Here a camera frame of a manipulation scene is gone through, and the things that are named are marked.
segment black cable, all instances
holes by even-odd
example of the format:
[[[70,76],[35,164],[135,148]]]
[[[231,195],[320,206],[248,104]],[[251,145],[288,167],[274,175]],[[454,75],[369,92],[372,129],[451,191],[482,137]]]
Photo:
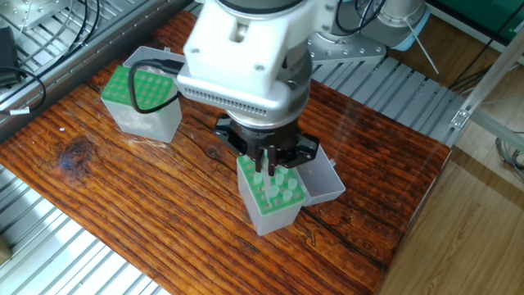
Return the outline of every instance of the black cable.
[[[515,18],[515,16],[517,16],[517,14],[524,8],[524,2],[519,6],[519,8],[517,8],[513,14],[500,26],[500,28],[497,30],[497,32],[495,34],[500,34],[502,32],[502,30],[504,30],[506,28],[506,26],[508,26],[509,22]],[[457,79],[451,84],[451,86],[449,87],[450,89],[453,88],[457,83],[458,81],[460,81],[465,75],[466,73],[471,70],[471,68],[473,67],[473,65],[478,61],[479,58],[481,58],[481,55],[484,54],[484,52],[486,52],[486,50],[488,50],[488,48],[490,47],[490,45],[494,42],[495,40],[492,38],[490,39],[490,41],[488,43],[486,43],[486,45],[483,47],[483,49],[477,54],[477,56],[475,58],[473,58],[473,60],[469,63],[469,65],[466,67],[465,70],[462,71],[462,73],[460,73],[460,75],[457,77]]]
[[[80,38],[82,38],[82,33],[85,31],[85,26],[87,23],[88,23],[88,0],[84,0],[84,20],[82,21],[82,25],[80,26],[79,33],[76,34],[75,40],[73,40],[73,43],[71,43],[71,45],[69,46],[69,49],[67,49],[67,53],[63,55],[62,57],[70,55],[70,51],[73,48],[73,46],[80,40]]]
[[[15,68],[15,67],[10,67],[10,66],[0,66],[0,69],[3,69],[3,70],[14,70],[14,71],[19,71],[19,72],[22,72],[28,76],[31,76],[34,80],[36,80],[39,84],[40,84],[40,88],[42,88],[42,98],[40,99],[40,102],[38,103],[38,105],[36,105],[35,107],[33,108],[29,108],[29,112],[32,112],[32,111],[36,111],[39,107],[41,107],[43,105],[43,103],[46,101],[46,86],[43,84],[42,80],[37,77],[35,74],[29,72],[28,70],[24,70],[24,69],[19,69],[19,68]],[[10,111],[0,111],[0,115],[11,115],[11,112]]]
[[[377,10],[375,10],[375,12],[369,17],[369,19],[365,20],[362,23],[362,25],[359,25],[359,27],[356,28],[356,29],[346,29],[346,28],[342,27],[341,21],[340,21],[340,12],[341,12],[342,2],[344,2],[344,0],[338,0],[337,12],[335,13],[335,24],[337,25],[338,29],[340,31],[342,31],[343,33],[354,34],[354,33],[358,32],[358,31],[362,30],[366,26],[368,26],[372,21],[374,21],[378,17],[378,15],[380,14],[380,11],[384,7],[384,4],[386,3],[386,0],[382,0],[380,2],[380,4],[378,5]]]
[[[460,88],[463,88],[464,85],[470,84],[472,81],[476,81],[476,82],[480,81],[482,77],[484,77],[484,75],[488,72],[488,70],[490,70],[490,68],[491,66],[487,66],[486,68],[479,70],[477,73],[471,74],[468,77],[465,77],[459,81],[456,81],[455,85],[453,85],[452,87],[449,87],[449,89],[450,90],[460,89]]]
[[[492,43],[493,43],[493,39],[491,39],[488,43],[486,43],[486,45],[477,54],[477,56],[475,58],[473,58],[473,60],[468,64],[468,66],[466,66],[466,69],[464,69],[462,71],[462,73],[460,73],[460,75],[457,77],[457,79],[455,79],[455,81],[451,84],[451,86],[449,87],[450,89],[455,87],[457,85],[457,83],[466,75],[466,73],[468,73],[469,70],[472,69],[473,65],[475,65],[475,63],[478,61],[478,59],[481,58],[482,54],[484,54],[484,52],[486,52],[488,50],[488,48],[490,47],[490,45]]]
[[[73,51],[71,51],[71,48],[75,45],[75,43],[80,39],[83,31],[85,30],[85,25],[87,24],[87,21],[88,21],[88,3],[87,3],[87,0],[84,2],[84,7],[85,7],[85,10],[84,10],[84,21],[82,22],[82,26],[80,27],[80,30],[79,32],[77,33],[76,37],[75,37],[75,40],[74,42],[70,45],[70,47],[67,49],[67,52],[61,56],[52,66],[49,66],[45,71],[43,71],[42,73],[38,74],[37,77],[38,78],[42,78],[45,74],[47,74],[52,68],[54,68],[55,66],[58,66],[60,65],[63,61],[65,61],[68,57],[72,56],[73,54],[75,54],[78,50],[80,50],[85,44],[87,41],[89,41],[89,39],[93,36],[93,33],[95,31],[95,29],[97,28],[97,25],[98,25],[98,21],[99,21],[99,16],[100,16],[100,0],[97,0],[97,15],[95,16],[95,21],[93,23],[93,28],[89,31],[88,33],[88,36],[86,37],[86,39],[82,42],[81,45],[79,45],[78,47],[76,47]],[[11,99],[12,97],[14,97],[15,95],[17,95],[22,89],[24,89],[27,85],[29,85],[30,82],[22,85],[22,87],[18,88],[14,93],[11,93],[11,95],[9,95],[7,98],[3,99],[0,104],[6,102],[7,100]]]
[[[372,5],[374,0],[371,0],[368,5]],[[357,15],[359,15],[360,20],[365,20],[366,16],[363,16],[359,11],[359,0],[355,0],[355,11],[357,12]]]
[[[91,28],[91,30],[89,31],[89,34],[86,36],[83,44],[86,44],[87,41],[89,41],[89,39],[91,39],[91,37],[93,36],[93,33],[95,32],[95,29],[97,28],[97,25],[98,25],[98,18],[100,17],[100,0],[97,0],[97,15],[95,16],[95,21],[93,22],[93,27]]]
[[[183,63],[178,61],[171,61],[171,60],[158,60],[158,59],[150,59],[150,60],[141,60],[137,61],[131,66],[131,69],[129,69],[129,77],[128,77],[128,89],[129,89],[129,98],[131,100],[131,104],[133,105],[133,108],[135,111],[137,111],[140,114],[151,114],[152,112],[159,111],[163,109],[164,107],[167,107],[171,102],[174,102],[175,100],[180,97],[180,92],[177,91],[177,93],[170,99],[168,99],[166,102],[162,103],[159,106],[153,107],[149,110],[143,110],[141,109],[137,104],[137,98],[134,91],[134,75],[137,72],[138,68],[140,66],[151,66],[156,69],[163,70],[165,73],[172,74],[172,75],[178,75],[180,70],[182,69]]]

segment cooling vent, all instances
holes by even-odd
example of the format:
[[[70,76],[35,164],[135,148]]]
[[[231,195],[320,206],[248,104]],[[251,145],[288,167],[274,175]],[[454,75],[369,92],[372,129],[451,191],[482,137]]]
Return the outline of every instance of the cooling vent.
[[[246,105],[245,103],[234,102],[227,98],[222,98],[213,94],[204,93],[191,88],[184,88],[186,93],[189,93],[193,97],[205,99],[209,102],[218,103],[227,107],[234,107],[241,111],[247,111],[258,116],[267,116],[267,111],[258,107]]]

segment gray plastic box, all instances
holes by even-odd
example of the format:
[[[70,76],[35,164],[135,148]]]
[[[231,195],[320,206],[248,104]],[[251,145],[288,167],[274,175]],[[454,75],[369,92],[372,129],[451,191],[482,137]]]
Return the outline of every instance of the gray plastic box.
[[[346,191],[321,146],[318,147],[314,160],[296,167],[296,170],[307,191],[304,206],[332,201]]]
[[[185,57],[182,55],[141,46],[124,62],[123,66],[130,68],[136,61],[152,58],[185,62]],[[154,68],[142,67],[140,70],[176,80],[174,75],[166,74]],[[177,87],[175,83],[168,97],[173,97],[176,92]],[[164,109],[151,114],[139,114],[129,104],[109,101],[104,99],[104,97],[102,97],[102,101],[120,129],[125,133],[170,143],[182,121],[182,111],[178,100],[172,102]]]
[[[320,147],[315,160],[289,170],[293,171],[297,185],[300,185],[302,188],[303,199],[289,206],[283,206],[278,211],[264,213],[263,204],[260,203],[260,200],[257,201],[255,196],[258,188],[253,184],[253,181],[248,181],[245,174],[249,173],[247,170],[244,170],[245,168],[242,168],[242,166],[245,166],[245,160],[243,160],[245,158],[239,157],[237,159],[238,191],[244,200],[251,222],[259,236],[291,225],[298,216],[302,206],[334,200],[346,190],[346,187],[333,169],[332,163],[328,160],[322,147]],[[267,173],[265,166],[262,173]]]

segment wooden floor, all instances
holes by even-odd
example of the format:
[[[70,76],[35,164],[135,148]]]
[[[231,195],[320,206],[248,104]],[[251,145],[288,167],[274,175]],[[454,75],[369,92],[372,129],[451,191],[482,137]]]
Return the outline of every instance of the wooden floor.
[[[441,75],[435,75],[417,46],[391,55],[446,86],[483,48],[435,17],[421,39]],[[498,55],[488,50],[469,74]],[[523,67],[509,73],[488,101],[523,95],[523,78]],[[524,130],[524,98],[481,109],[511,129]],[[495,136],[470,124],[400,250],[382,294],[523,294],[523,237],[524,184],[501,163]]]

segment wooden table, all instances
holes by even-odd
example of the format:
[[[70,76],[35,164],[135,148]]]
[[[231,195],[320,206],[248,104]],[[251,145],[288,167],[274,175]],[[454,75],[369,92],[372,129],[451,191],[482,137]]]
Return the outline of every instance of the wooden table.
[[[146,45],[181,53],[184,12]],[[261,238],[219,109],[183,99],[171,144],[120,132],[100,93],[113,62],[0,147],[0,162],[171,293],[377,293],[450,149],[313,82],[301,128],[346,193]]]

